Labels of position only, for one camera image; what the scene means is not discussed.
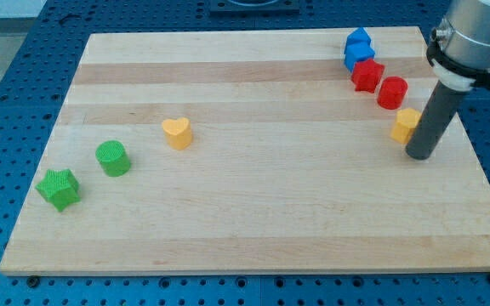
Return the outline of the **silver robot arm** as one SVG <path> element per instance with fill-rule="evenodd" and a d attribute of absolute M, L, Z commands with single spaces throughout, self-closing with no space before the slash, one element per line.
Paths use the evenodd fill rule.
<path fill-rule="evenodd" d="M 426 56 L 447 88 L 490 90 L 490 0 L 453 0 L 430 33 Z"/>

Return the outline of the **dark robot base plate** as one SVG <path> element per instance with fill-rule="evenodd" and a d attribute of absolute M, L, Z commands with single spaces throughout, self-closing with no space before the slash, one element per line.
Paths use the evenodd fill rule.
<path fill-rule="evenodd" d="M 209 0 L 210 14 L 297 13 L 300 0 Z"/>

